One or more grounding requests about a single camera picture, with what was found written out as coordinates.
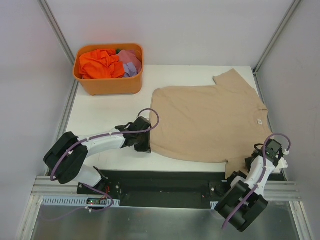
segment wire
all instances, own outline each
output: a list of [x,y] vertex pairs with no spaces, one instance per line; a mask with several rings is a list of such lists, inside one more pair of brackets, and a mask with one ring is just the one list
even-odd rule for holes
[[252,190],[243,198],[243,200],[233,209],[233,211],[229,214],[229,216],[225,219],[223,225],[222,225],[222,229],[226,229],[229,221],[232,219],[232,217],[236,214],[236,212],[246,203],[246,201],[248,200],[248,198],[250,198],[250,196],[255,192],[255,190],[258,188],[258,184],[262,182],[262,180],[264,179],[265,175],[266,175],[266,171],[267,171],[267,156],[266,156],[266,146],[267,146],[267,142],[270,138],[272,138],[273,136],[282,136],[284,138],[286,138],[288,140],[288,148],[286,149],[287,151],[290,150],[291,148],[291,140],[289,139],[289,137],[287,137],[286,135],[282,134],[282,133],[273,133],[270,136],[268,136],[266,138],[266,140],[263,143],[262,146],[262,156],[263,156],[263,169],[262,169],[262,173],[260,178],[258,179],[257,183],[254,185],[254,187],[252,188]]
[[[109,194],[107,194],[107,193],[105,193],[105,192],[103,192],[103,191],[99,191],[99,190],[97,190],[97,189],[94,189],[93,187],[91,187],[91,186],[89,186],[89,185],[87,185],[87,184],[82,183],[82,185],[85,186],[85,187],[87,187],[88,189],[90,189],[90,190],[92,190],[92,191],[95,191],[95,192],[97,192],[97,193],[99,193],[99,194],[102,194],[103,197],[109,198],[109,199],[111,200],[111,204],[109,204],[108,206],[106,206],[106,207],[104,207],[104,208],[102,208],[102,209],[99,209],[99,210],[96,210],[96,209],[92,209],[92,208],[91,208],[91,209],[89,210],[90,212],[94,212],[94,213],[103,212],[103,211],[111,208],[111,206],[112,206],[113,204],[115,204],[115,201],[113,200],[113,198],[112,198]],[[54,221],[58,221],[58,220],[60,220],[60,219],[63,219],[63,218],[65,218],[65,217],[73,214],[74,212],[80,210],[80,209],[87,209],[87,208],[88,208],[87,206],[85,206],[85,207],[83,207],[83,206],[77,207],[76,209],[73,209],[72,211],[70,211],[70,212],[68,212],[68,213],[66,213],[66,214],[64,214],[64,215],[62,215],[62,216],[59,216],[59,217],[56,217],[56,218],[51,218],[51,219],[48,219],[48,218],[43,217],[42,212],[40,211],[40,212],[39,212],[39,217],[40,217],[42,220],[46,221],[46,222],[54,222]]]
[[[53,170],[52,170],[52,173],[51,173],[51,176],[50,176],[50,180],[51,180],[51,181],[56,181],[56,180],[57,180],[57,178],[54,178],[54,176],[55,176],[56,171],[57,171],[59,165],[61,164],[61,162],[62,162],[62,161],[64,160],[64,158],[68,155],[68,153],[71,152],[76,146],[78,146],[78,145],[80,145],[80,144],[82,144],[82,143],[84,143],[84,142],[86,142],[86,141],[90,141],[90,140],[94,140],[94,139],[98,139],[98,138],[103,138],[103,137],[106,137],[106,136],[113,136],[113,135],[142,134],[142,133],[150,132],[151,130],[155,129],[155,128],[159,125],[159,122],[160,122],[159,114],[158,114],[155,110],[153,110],[153,109],[151,109],[151,108],[145,108],[145,109],[141,110],[141,111],[138,113],[138,117],[140,116],[141,113],[143,113],[144,111],[147,111],[147,110],[149,110],[149,111],[151,111],[151,112],[154,112],[155,115],[156,115],[156,117],[157,117],[157,122],[156,122],[156,124],[155,124],[153,127],[149,128],[149,129],[146,129],[146,130],[140,130],[140,131],[123,131],[123,132],[120,131],[120,132],[104,133],[104,134],[92,136],[92,137],[90,137],[89,139],[86,139],[86,138],[85,138],[85,139],[83,139],[83,140],[81,140],[81,141],[76,142],[76,143],[73,144],[71,147],[69,147],[69,148],[65,151],[65,153],[60,157],[60,159],[58,160],[58,162],[56,163],[56,165],[54,166],[54,168],[53,168]],[[110,205],[108,205],[108,206],[106,206],[106,207],[104,207],[104,208],[102,208],[102,209],[99,209],[99,210],[95,210],[95,209],[92,209],[92,208],[91,208],[91,209],[90,209],[91,212],[94,212],[94,213],[103,212],[103,211],[109,209],[112,205],[115,204],[115,201],[113,200],[113,198],[108,194],[108,192],[109,192],[109,187],[108,187],[108,189],[107,189],[107,192],[102,192],[102,191],[99,191],[99,190],[97,190],[97,189],[95,189],[95,188],[93,188],[93,187],[91,187],[91,186],[89,186],[89,185],[87,185],[87,184],[82,183],[82,185],[85,186],[85,187],[87,187],[88,189],[90,189],[90,190],[92,190],[92,191],[95,191],[95,192],[97,192],[97,193],[99,193],[99,194],[102,194],[102,195],[103,195],[102,198],[109,198],[109,199],[111,200],[111,204],[110,204]],[[69,216],[70,214],[72,214],[72,213],[80,210],[80,209],[87,209],[87,207],[78,207],[78,208],[73,209],[72,211],[68,212],[67,214],[64,214],[64,215],[62,215],[62,216],[59,216],[59,217],[56,217],[56,218],[52,218],[52,219],[44,218],[44,217],[42,216],[41,211],[40,211],[40,212],[39,212],[39,217],[40,217],[42,220],[45,220],[45,221],[48,221],[48,222],[54,222],[54,221],[63,219],[63,218],[65,218],[65,217]]]
[[263,146],[263,144],[262,144],[262,143],[257,143],[257,144],[255,144],[255,145],[254,145],[254,149],[258,149],[258,148],[257,148],[258,146]]
[[[109,193],[110,192],[110,187],[109,186],[106,186],[105,187],[105,191],[106,191],[106,193]],[[103,196],[102,198],[101,198],[101,200],[104,200],[104,199],[106,199],[107,198],[107,196]]]

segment beige t-shirt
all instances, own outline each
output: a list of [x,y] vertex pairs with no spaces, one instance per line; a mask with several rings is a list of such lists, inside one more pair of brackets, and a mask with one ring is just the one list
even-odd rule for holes
[[[151,108],[160,116],[150,132],[151,150],[192,162],[228,162],[226,176],[244,171],[254,144],[271,134],[268,110],[234,70],[213,77],[212,86],[169,86],[154,91]],[[157,117],[150,114],[154,126]]]

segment metal plate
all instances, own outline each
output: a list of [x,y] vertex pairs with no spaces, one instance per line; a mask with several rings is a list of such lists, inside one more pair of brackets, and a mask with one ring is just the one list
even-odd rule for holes
[[[56,218],[75,207],[42,206],[45,218]],[[38,219],[33,240],[298,240],[288,202],[270,202],[267,209],[239,233],[214,210],[112,207],[89,213],[80,209],[59,221]]]

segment orange laundry basket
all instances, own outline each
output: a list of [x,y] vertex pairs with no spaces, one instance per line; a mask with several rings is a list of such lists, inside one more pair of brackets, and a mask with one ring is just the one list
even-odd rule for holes
[[[79,74],[79,58],[82,54],[97,49],[134,50],[136,57],[141,61],[141,71],[138,75],[133,77],[82,79],[82,76]],[[143,71],[144,50],[140,45],[135,43],[97,44],[84,46],[76,54],[75,63],[73,66],[73,76],[81,83],[84,90],[90,95],[136,94],[142,88]]]

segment white table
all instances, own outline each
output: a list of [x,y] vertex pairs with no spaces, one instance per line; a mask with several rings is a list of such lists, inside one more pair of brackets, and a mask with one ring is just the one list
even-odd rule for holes
[[[67,132],[72,131],[75,135],[92,135],[133,122],[140,110],[150,107],[154,90],[167,86],[214,85],[213,76],[223,74],[232,68],[257,91],[249,66],[146,65],[143,71],[142,89],[133,95],[90,96],[79,84]],[[149,112],[146,111],[142,116],[148,118]],[[181,161],[154,152],[151,154],[135,152],[133,147],[93,155],[85,160],[85,164],[102,170],[177,172],[225,172],[226,165]]]

